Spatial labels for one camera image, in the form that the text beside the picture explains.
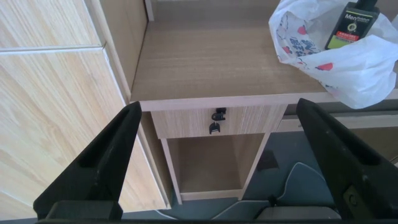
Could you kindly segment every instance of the drawer front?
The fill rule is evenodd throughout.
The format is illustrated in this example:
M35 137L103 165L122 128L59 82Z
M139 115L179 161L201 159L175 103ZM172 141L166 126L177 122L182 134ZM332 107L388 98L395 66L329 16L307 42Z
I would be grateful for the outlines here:
M84 0L1 0L0 49L100 46Z
M221 132L209 134L216 108L201 110L154 111L157 137L188 138L222 136L231 134L255 134L276 131L287 105L245 106L227 108L225 121L220 121Z

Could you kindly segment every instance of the wooden desk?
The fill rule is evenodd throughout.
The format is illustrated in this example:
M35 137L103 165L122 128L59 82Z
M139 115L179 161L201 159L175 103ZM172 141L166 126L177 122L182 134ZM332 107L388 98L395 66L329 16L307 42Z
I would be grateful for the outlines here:
M270 133L300 131L287 109L299 98L336 102L316 80L277 60L267 25L277 3L177 1L155 7L131 100L141 102L148 135L162 143L179 203L242 198ZM398 126L398 89L387 99L392 101L383 109L361 113L337 103L344 110L336 116L350 128ZM221 107L227 108L226 121L220 133L209 134L211 114Z

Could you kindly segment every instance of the desk drawer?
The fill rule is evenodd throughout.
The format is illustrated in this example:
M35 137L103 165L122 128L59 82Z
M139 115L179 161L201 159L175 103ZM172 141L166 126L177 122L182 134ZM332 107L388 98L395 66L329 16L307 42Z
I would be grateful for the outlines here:
M152 117L159 139L255 134L276 131L286 106L227 108L226 120L219 122L221 131L212 134L209 134L209 126L216 108L154 111Z

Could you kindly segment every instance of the desk surface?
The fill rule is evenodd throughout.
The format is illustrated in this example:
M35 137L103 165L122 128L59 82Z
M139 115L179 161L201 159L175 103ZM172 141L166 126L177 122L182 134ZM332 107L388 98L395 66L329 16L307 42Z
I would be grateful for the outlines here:
M296 101L311 94L315 101L333 101L316 80L279 63L268 27L278 2L158 2L131 100L288 96Z

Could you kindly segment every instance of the bottle label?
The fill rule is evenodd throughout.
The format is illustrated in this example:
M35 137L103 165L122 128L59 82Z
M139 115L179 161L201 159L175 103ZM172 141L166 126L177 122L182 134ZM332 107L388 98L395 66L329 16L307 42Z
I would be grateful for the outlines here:
M328 48L337 49L356 42L372 23L373 16L346 11L337 32L331 38Z

